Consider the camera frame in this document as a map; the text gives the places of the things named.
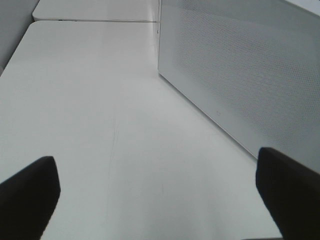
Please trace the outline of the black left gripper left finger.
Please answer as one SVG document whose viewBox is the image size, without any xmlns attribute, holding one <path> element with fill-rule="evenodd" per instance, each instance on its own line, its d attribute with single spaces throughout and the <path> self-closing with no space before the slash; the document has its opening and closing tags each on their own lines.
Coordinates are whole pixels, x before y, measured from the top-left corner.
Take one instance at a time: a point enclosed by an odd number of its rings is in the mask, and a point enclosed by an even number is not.
<svg viewBox="0 0 320 240">
<path fill-rule="evenodd" d="M 61 193 L 55 159 L 44 156 L 0 184 L 0 238 L 39 240 Z"/>
</svg>

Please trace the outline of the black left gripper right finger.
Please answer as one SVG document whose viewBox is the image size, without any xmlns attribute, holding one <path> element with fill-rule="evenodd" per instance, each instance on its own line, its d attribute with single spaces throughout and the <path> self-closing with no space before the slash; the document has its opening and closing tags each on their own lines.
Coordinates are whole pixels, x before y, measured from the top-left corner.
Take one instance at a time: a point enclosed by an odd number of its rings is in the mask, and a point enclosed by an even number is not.
<svg viewBox="0 0 320 240">
<path fill-rule="evenodd" d="M 320 238 L 320 175 L 271 147 L 258 153 L 255 185 L 285 240 Z"/>
</svg>

